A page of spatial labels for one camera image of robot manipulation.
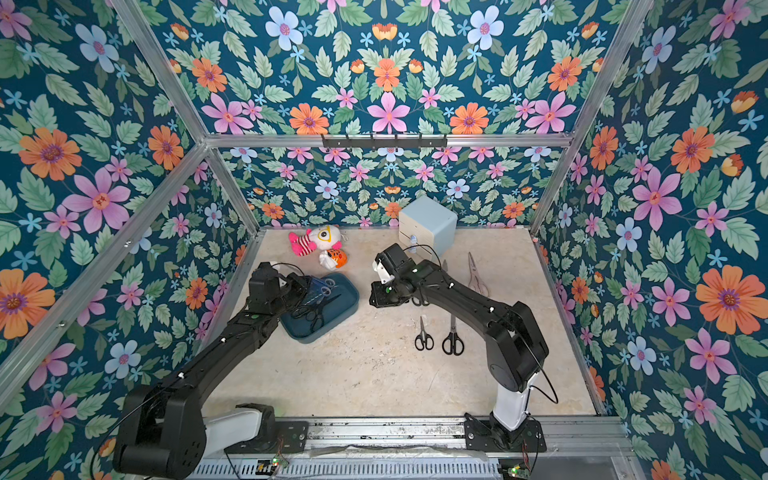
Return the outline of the teal plastic storage box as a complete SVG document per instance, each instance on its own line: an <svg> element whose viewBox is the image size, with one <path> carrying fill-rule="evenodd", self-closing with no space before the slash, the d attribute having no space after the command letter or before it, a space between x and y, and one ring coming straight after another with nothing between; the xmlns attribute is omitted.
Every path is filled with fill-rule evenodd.
<svg viewBox="0 0 768 480"><path fill-rule="evenodd" d="M310 344L318 340L355 314L359 305L359 292L345 275L331 273L325 277L317 278L333 279L336 286L330 296L339 295L337 300L324 309L325 325L316 332L310 333L308 323L304 320L292 319L292 313L287 313L281 317L281 324L288 336L302 344Z"/></svg>

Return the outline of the slim black scissors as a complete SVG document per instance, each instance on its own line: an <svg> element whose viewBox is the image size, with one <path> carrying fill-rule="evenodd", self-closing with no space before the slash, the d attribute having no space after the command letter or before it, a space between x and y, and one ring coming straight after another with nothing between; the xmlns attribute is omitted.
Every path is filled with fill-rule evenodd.
<svg viewBox="0 0 768 480"><path fill-rule="evenodd" d="M426 331L425 317L419 318L419 333L414 339L414 347L417 351L430 351L434 348L434 338Z"/></svg>

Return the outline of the beige handled kitchen scissors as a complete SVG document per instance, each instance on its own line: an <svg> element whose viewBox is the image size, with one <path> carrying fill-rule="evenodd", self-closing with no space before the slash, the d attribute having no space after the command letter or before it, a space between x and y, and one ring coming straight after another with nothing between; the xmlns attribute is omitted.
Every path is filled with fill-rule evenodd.
<svg viewBox="0 0 768 480"><path fill-rule="evenodd" d="M473 254L469 252L467 254L467 257L468 257L468 268L470 273L470 279L468 283L469 288L483 296L488 296L489 288L479 275L479 271L477 269L477 265L473 257Z"/></svg>

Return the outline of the large black scissors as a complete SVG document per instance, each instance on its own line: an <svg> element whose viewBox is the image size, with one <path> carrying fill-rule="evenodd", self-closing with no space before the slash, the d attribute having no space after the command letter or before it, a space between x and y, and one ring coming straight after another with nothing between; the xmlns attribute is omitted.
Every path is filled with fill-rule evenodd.
<svg viewBox="0 0 768 480"><path fill-rule="evenodd" d="M457 317L450 315L450 328L447 336L443 339L441 348L444 354L450 356L461 356L464 353L465 345L458 335Z"/></svg>

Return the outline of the black oval handle scissors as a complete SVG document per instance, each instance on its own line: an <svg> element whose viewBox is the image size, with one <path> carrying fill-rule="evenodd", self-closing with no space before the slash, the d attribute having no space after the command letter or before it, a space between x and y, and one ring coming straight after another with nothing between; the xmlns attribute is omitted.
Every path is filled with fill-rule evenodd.
<svg viewBox="0 0 768 480"><path fill-rule="evenodd" d="M325 325L324 309L338 298L339 295L329 296L318 302L302 305L292 312L291 318L306 321L309 332L314 333Z"/></svg>

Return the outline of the blue handled scissors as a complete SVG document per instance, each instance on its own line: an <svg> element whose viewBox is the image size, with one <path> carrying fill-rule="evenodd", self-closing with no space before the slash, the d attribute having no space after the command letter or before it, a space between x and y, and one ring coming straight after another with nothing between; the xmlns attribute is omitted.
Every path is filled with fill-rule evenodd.
<svg viewBox="0 0 768 480"><path fill-rule="evenodd" d="M304 301L306 303L320 301L324 297L330 296L335 286L336 283L333 279L311 277Z"/></svg>

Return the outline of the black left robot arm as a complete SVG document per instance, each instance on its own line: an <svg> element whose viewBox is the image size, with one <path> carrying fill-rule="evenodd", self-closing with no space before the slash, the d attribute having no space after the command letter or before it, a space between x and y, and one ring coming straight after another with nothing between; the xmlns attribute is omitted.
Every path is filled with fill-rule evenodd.
<svg viewBox="0 0 768 480"><path fill-rule="evenodd" d="M261 263L249 280L246 305L207 347L156 385L137 387L126 396L114 469L185 479L203 458L234 445L252 441L274 445L273 407L241 404L209 418L202 408L232 370L266 343L281 317L304 302L310 286L307 275L282 274L270 263Z"/></svg>

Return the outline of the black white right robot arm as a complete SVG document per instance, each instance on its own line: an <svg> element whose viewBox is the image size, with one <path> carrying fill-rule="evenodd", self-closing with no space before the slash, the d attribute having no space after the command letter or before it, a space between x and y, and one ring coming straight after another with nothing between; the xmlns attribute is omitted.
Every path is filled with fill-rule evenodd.
<svg viewBox="0 0 768 480"><path fill-rule="evenodd" d="M520 429L527 418L530 389L549 355L528 305L484 296L452 278L441 264L415 261L398 244L378 253L372 268L379 279L371 284L371 306L436 306L484 339L488 370L497 383L491 418L507 433Z"/></svg>

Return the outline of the light blue drawer cabinet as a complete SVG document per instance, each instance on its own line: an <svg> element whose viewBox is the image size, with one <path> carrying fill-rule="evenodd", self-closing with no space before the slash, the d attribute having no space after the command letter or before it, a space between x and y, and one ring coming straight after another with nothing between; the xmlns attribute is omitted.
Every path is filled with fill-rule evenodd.
<svg viewBox="0 0 768 480"><path fill-rule="evenodd" d="M443 256L453 245L457 214L428 196L421 196L404 207L399 215L400 245L418 248L412 252L427 258L432 251Z"/></svg>

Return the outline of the orange white plush toy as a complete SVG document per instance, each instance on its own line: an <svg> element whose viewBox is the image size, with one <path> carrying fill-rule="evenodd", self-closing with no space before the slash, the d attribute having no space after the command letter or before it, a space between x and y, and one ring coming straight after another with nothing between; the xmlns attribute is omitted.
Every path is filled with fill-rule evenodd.
<svg viewBox="0 0 768 480"><path fill-rule="evenodd" d="M319 254L318 260L323 268L333 271L344 267L348 262L348 257L341 249L328 249Z"/></svg>

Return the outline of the pink white plush fish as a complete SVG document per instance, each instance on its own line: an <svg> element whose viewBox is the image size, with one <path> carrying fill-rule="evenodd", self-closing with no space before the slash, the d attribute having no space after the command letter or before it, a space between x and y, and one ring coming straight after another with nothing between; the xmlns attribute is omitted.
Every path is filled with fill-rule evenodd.
<svg viewBox="0 0 768 480"><path fill-rule="evenodd" d="M314 252L341 250L343 245L341 231L333 225L307 229L301 235L290 232L288 239L292 252L299 257Z"/></svg>

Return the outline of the white ventilation grille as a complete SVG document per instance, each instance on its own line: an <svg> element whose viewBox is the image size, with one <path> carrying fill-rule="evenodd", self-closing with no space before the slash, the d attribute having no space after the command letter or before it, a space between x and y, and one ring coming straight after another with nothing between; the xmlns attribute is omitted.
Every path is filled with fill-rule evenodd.
<svg viewBox="0 0 768 480"><path fill-rule="evenodd" d="M191 479L501 479L495 460L477 458L204 460Z"/></svg>

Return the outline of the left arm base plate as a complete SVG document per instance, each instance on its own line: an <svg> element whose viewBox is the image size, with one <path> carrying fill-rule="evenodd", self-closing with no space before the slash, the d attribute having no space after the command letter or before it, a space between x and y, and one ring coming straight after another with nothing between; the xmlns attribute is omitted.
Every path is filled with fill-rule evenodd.
<svg viewBox="0 0 768 480"><path fill-rule="evenodd" d="M225 449L230 455L295 454L305 450L309 424L306 421L269 421L251 440Z"/></svg>

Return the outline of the black hook rail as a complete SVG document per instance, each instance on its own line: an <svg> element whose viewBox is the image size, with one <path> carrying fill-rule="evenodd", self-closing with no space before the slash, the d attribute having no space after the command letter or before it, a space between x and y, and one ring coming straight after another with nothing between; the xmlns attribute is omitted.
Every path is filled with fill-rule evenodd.
<svg viewBox="0 0 768 480"><path fill-rule="evenodd" d="M321 135L324 148L444 148L448 146L447 135L393 134L393 135Z"/></svg>

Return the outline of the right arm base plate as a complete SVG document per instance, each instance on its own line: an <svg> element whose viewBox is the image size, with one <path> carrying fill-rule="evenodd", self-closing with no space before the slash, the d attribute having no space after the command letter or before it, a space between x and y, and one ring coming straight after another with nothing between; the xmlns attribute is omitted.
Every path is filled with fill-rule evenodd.
<svg viewBox="0 0 768 480"><path fill-rule="evenodd" d="M486 453L543 453L547 443L541 423L525 414L513 430L504 427L493 415L487 419L464 414L465 444L468 450Z"/></svg>

